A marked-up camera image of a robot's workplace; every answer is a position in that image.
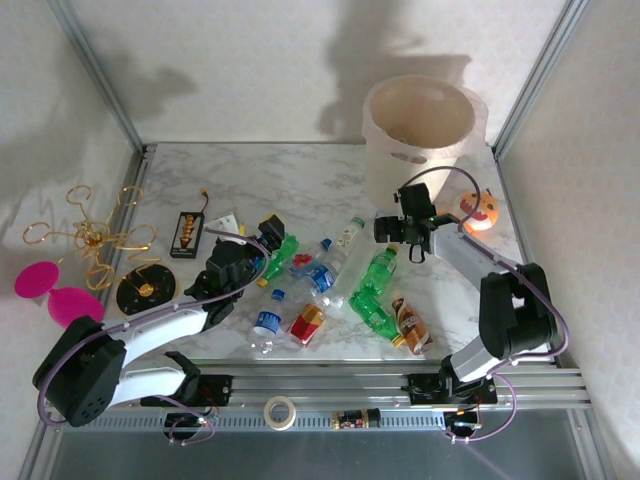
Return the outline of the green plastic bottle yellow cap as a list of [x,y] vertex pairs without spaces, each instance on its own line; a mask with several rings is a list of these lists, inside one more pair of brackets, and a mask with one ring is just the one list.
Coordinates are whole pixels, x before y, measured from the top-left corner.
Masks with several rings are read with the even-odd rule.
[[271,254],[266,270],[257,279],[257,286],[265,288],[271,281],[280,277],[284,273],[287,262],[295,255],[298,248],[299,241],[297,237],[286,234],[280,248],[274,250]]
[[389,340],[395,347],[405,342],[399,333],[395,318],[367,289],[355,291],[348,301],[351,309],[376,334]]
[[397,267],[398,246],[389,244],[371,260],[366,272],[358,282],[356,292],[369,292],[380,297],[387,289]]

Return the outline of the clear bottle red flower label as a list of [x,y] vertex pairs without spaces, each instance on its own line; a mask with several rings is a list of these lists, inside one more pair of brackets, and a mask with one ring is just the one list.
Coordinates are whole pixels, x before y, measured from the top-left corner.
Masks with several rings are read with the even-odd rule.
[[287,264],[287,272],[299,278],[313,270],[326,256],[332,241],[324,238],[320,241],[303,245]]

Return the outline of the small blue label water bottle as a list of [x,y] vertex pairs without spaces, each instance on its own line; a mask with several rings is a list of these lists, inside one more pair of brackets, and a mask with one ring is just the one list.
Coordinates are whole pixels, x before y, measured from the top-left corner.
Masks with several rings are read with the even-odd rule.
[[274,289],[258,311],[249,334],[249,343],[251,348],[261,354],[267,354],[273,348],[282,323],[285,296],[283,290]]

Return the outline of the clear bottle white green label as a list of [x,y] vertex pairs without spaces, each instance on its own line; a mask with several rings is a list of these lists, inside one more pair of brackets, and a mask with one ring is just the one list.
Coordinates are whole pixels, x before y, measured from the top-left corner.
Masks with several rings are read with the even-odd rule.
[[366,226],[366,220],[355,215],[348,224],[342,229],[332,243],[332,247],[341,254],[349,255],[361,237]]

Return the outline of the clear unlabelled plastic bottle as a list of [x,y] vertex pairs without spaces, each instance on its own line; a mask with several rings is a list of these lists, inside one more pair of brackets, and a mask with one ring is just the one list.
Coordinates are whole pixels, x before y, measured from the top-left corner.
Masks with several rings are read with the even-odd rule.
[[349,255],[333,287],[338,296],[350,296],[358,286],[372,257],[372,246],[367,239],[360,239]]

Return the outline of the red yellow label bottle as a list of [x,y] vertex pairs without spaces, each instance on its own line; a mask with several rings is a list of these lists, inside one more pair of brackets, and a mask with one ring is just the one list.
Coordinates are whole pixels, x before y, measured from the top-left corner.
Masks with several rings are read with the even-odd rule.
[[327,297],[304,301],[297,316],[288,328],[288,334],[293,341],[306,348],[324,324],[326,311],[330,305],[331,301]]

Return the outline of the brown chocolate drink bottle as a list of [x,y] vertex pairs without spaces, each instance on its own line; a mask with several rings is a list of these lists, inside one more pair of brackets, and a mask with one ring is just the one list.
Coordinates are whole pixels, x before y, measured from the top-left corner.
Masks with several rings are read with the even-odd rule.
[[419,355],[428,350],[433,343],[429,329],[422,317],[409,305],[406,297],[400,292],[394,292],[391,307],[397,328],[411,353]]

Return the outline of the white plastic bin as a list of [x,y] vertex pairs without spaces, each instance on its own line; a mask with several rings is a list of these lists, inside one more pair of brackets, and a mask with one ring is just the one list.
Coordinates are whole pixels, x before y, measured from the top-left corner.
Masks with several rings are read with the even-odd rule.
[[444,80],[406,75],[384,80],[363,105],[365,191],[377,209],[394,213],[394,194],[414,175],[436,198],[450,168],[486,144],[488,107],[479,95]]

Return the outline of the perforated metal strip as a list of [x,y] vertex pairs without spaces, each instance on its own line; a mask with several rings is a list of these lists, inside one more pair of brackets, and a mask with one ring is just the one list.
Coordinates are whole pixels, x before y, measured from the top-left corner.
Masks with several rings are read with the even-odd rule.
[[[379,430],[388,431],[444,431],[444,414],[442,411],[429,410],[380,410],[381,425]],[[329,411],[297,413],[294,425],[288,432],[330,432],[332,413]],[[132,412],[115,412],[104,415],[89,424],[76,427],[76,432],[163,432],[162,427],[166,415],[155,412],[151,415],[137,415]],[[217,416],[216,431],[222,432],[272,432],[258,411],[234,411]]]

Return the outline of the pink plastic goblet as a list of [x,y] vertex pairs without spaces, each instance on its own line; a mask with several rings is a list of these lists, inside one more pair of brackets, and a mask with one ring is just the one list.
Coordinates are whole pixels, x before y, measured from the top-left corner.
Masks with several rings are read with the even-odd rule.
[[77,287],[57,287],[60,270],[50,261],[36,262],[16,277],[15,293],[22,298],[35,299],[47,296],[47,310],[52,320],[62,328],[73,321],[88,316],[100,323],[104,318],[104,307],[89,292]]

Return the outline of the small black adapter board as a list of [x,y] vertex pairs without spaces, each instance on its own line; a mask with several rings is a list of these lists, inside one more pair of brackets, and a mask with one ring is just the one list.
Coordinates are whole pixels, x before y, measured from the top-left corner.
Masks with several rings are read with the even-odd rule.
[[162,430],[174,436],[204,435],[216,429],[217,420],[216,415],[169,413],[164,418]]
[[482,427],[477,409],[446,412],[444,420],[446,428],[459,436],[471,436]]

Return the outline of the small dark glass bottle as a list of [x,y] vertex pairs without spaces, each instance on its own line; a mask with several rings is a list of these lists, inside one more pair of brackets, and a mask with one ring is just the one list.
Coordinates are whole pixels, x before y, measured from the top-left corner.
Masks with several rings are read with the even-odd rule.
[[381,412],[378,408],[343,410],[332,413],[333,430],[370,429],[381,425]]

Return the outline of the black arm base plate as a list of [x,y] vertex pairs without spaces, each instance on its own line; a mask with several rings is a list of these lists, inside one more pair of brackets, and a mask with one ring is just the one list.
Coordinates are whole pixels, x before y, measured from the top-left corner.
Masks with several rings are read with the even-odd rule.
[[224,407],[232,392],[230,375],[187,377],[170,398],[188,407]]
[[407,385],[402,390],[408,393],[412,405],[495,405],[498,402],[492,380],[460,382],[436,373],[409,374],[406,378]]

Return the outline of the aluminium front frame rail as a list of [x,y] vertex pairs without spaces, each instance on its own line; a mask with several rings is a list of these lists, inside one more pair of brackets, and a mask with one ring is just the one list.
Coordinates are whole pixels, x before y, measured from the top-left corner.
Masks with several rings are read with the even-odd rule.
[[[298,409],[422,408],[454,410],[479,405],[525,409],[587,408],[591,401],[582,374],[554,365],[507,368],[491,379],[496,387],[495,405],[412,405],[402,388],[409,374],[437,373],[426,362],[319,364],[282,362],[211,363],[196,366],[200,375],[230,375],[232,392],[228,408],[261,407],[278,395],[291,399]],[[156,397],[121,404],[169,406]]]

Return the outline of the aluminium frame post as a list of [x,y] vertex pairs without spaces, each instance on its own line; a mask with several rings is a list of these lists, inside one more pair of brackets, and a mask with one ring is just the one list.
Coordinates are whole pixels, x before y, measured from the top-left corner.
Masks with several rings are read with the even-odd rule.
[[500,162],[523,126],[527,116],[541,95],[573,31],[591,0],[566,0],[526,81],[511,108],[493,146],[494,159]]
[[145,151],[145,144],[127,114],[124,104],[109,79],[103,62],[94,50],[86,29],[76,15],[70,0],[45,1],[133,151],[142,154]]

